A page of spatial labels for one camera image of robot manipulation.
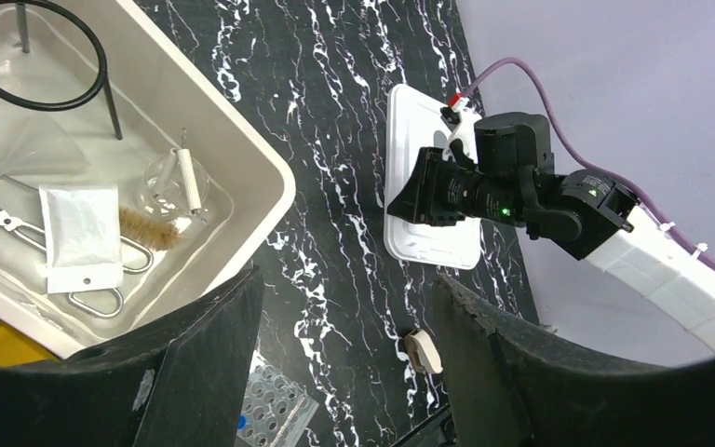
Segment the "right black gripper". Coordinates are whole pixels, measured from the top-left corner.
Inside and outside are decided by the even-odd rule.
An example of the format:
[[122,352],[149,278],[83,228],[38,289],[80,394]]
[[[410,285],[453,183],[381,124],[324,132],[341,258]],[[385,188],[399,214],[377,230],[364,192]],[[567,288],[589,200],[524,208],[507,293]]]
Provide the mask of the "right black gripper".
[[475,137],[479,162],[472,169],[444,161],[443,149],[421,148],[388,214],[431,227],[466,218],[523,226],[519,171],[553,171],[549,120],[523,112],[486,116],[475,124]]

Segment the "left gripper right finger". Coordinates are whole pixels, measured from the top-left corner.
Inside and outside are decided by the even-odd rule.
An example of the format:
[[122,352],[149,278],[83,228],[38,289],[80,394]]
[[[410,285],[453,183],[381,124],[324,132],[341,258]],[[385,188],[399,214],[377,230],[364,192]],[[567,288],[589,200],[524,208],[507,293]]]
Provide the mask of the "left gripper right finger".
[[462,446],[715,446],[715,358],[663,367],[605,354],[447,276],[433,306]]

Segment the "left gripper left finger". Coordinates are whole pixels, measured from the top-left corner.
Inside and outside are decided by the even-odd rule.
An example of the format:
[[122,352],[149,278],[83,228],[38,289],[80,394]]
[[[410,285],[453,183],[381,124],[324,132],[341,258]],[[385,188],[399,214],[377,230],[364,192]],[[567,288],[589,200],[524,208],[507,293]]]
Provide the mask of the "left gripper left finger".
[[0,368],[0,446],[231,446],[263,307],[258,268],[61,361]]

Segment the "white bin lid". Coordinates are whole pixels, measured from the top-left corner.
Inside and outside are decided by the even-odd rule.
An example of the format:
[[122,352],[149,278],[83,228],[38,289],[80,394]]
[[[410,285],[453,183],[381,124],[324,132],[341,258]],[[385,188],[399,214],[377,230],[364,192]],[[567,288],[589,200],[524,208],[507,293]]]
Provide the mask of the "white bin lid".
[[461,270],[481,257],[481,223],[476,218],[432,226],[425,207],[424,149],[439,155],[451,131],[441,118],[444,104],[405,84],[387,99],[384,246],[399,261]]

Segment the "clear acrylic tube rack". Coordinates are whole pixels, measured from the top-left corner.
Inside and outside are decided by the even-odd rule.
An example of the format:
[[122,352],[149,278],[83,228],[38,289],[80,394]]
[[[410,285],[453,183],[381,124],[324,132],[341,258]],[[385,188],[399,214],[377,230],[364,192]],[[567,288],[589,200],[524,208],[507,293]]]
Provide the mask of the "clear acrylic tube rack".
[[236,435],[249,446],[295,446],[318,407],[303,385],[254,352]]

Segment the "test tube brush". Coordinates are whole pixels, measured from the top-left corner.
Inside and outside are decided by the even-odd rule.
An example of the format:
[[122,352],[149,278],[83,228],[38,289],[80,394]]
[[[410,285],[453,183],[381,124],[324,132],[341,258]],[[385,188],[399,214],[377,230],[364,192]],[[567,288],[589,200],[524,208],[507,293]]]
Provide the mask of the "test tube brush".
[[127,207],[118,211],[121,235],[154,251],[168,251],[184,241],[173,223],[160,222]]

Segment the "yellow test tube rack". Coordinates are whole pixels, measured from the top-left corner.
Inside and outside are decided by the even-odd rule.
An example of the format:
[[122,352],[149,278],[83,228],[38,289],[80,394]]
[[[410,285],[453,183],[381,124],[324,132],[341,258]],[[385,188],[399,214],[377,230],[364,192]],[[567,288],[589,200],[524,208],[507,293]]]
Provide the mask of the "yellow test tube rack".
[[59,358],[24,333],[0,322],[0,368]]

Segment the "beige plastic bin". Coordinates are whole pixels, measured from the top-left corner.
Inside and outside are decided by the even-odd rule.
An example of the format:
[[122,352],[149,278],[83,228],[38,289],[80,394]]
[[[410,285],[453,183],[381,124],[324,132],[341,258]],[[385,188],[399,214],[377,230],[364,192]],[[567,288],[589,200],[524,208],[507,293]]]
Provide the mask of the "beige plastic bin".
[[[88,91],[105,57],[110,84],[64,112],[0,98],[0,206],[42,222],[39,184],[114,184],[136,203],[150,163],[187,146],[209,175],[202,218],[170,221],[184,241],[125,274],[122,312],[95,318],[48,294],[45,256],[0,228],[0,319],[66,358],[184,306],[233,277],[290,207],[289,165],[131,1],[60,1],[20,13],[0,3],[0,88],[34,102]],[[101,44],[101,51],[94,48]]]

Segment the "white paper packet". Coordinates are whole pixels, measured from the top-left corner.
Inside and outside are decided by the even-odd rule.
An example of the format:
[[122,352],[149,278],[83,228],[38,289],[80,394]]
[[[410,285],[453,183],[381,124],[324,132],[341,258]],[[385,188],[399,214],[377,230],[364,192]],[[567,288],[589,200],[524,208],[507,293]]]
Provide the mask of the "white paper packet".
[[114,289],[124,280],[118,190],[109,185],[38,186],[47,291]]

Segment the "clear plastic funnel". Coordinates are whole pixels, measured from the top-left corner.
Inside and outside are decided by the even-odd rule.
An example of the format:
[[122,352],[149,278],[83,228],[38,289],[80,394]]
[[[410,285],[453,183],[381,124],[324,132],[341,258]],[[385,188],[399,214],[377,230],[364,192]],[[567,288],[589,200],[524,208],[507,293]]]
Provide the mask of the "clear plastic funnel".
[[139,210],[163,222],[170,222],[182,216],[202,218],[205,214],[204,201],[209,192],[209,175],[194,158],[193,164],[202,200],[202,209],[198,215],[190,212],[178,164],[177,149],[170,149],[165,155],[159,156],[145,170],[136,198]]

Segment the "white clay triangle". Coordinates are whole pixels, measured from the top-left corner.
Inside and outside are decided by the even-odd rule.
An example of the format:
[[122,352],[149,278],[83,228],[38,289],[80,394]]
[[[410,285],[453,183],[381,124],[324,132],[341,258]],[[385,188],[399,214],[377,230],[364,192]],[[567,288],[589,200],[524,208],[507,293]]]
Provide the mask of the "white clay triangle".
[[190,149],[187,146],[187,129],[181,130],[180,147],[177,149],[177,159],[182,174],[184,192],[188,201],[190,212],[198,215],[202,209],[202,200],[196,180],[196,171]]

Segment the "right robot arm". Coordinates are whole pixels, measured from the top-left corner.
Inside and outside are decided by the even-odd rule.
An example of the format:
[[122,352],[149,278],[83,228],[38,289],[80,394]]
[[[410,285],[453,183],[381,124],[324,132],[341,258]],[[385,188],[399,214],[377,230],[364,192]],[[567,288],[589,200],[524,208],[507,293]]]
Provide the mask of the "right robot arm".
[[[445,129],[436,112],[389,113],[387,199],[395,198],[409,180],[424,143],[444,145]],[[628,285],[715,353],[715,272],[703,264],[700,250],[679,248],[642,208],[633,209],[631,222],[631,232],[610,237],[588,255],[587,263]],[[479,261],[479,235],[474,218],[451,228],[384,219],[385,246],[402,261],[472,269]]]

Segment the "black mounting base rail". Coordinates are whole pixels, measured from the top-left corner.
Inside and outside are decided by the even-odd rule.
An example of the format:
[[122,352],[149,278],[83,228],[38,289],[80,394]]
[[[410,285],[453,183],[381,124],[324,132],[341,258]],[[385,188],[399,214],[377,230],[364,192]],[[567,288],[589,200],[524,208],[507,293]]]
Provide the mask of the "black mounting base rail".
[[457,446],[451,405],[445,404],[422,424],[393,444],[393,447]]

